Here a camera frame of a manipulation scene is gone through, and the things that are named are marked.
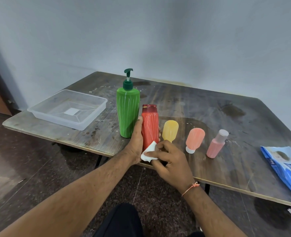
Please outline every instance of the green pump bottle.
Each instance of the green pump bottle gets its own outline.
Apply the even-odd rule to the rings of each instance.
[[[124,138],[131,138],[134,124],[139,115],[140,91],[133,88],[130,80],[130,71],[126,69],[127,80],[123,82],[123,87],[117,90],[117,112],[119,118],[120,135]]]

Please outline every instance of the floor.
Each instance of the floor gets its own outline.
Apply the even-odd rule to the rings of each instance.
[[[52,142],[2,127],[0,114],[0,231],[62,187],[93,170],[97,155],[70,153]],[[286,205],[211,186],[210,197],[247,236],[291,236]],[[118,203],[138,210],[145,236],[187,236],[195,217],[155,171],[132,166],[82,236],[92,236]]]

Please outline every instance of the bottle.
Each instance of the bottle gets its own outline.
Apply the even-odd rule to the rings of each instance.
[[[147,149],[153,141],[160,142],[159,139],[159,115],[156,105],[142,105],[142,135],[143,151]]]
[[[203,139],[205,137],[205,132],[201,128],[194,128],[188,134],[186,140],[186,151],[187,153],[193,154],[195,150],[201,146]]]
[[[177,131],[178,131],[178,123],[176,121],[169,120],[164,123],[162,138],[164,140],[168,140],[169,142],[172,142],[176,138]]]
[[[225,145],[225,140],[227,139],[228,135],[229,133],[226,130],[220,130],[218,132],[216,138],[211,141],[210,146],[207,150],[207,156],[209,158],[215,158],[216,155],[218,155],[219,151]]]
[[[131,138],[134,124],[139,115],[140,91],[133,88],[130,80],[130,71],[132,68],[126,69],[127,80],[123,82],[123,87],[117,90],[117,112],[119,119],[120,135],[124,138]]]

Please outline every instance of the yellow bottle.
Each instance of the yellow bottle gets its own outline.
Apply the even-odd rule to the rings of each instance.
[[[169,120],[164,124],[162,138],[172,142],[176,138],[177,131],[178,123],[176,121]]]

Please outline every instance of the forearm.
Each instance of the forearm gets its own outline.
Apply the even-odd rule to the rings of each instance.
[[[184,198],[194,212],[205,236],[246,236],[201,187],[190,189]]]
[[[0,233],[3,236],[79,236],[132,165],[122,151],[62,188]]]

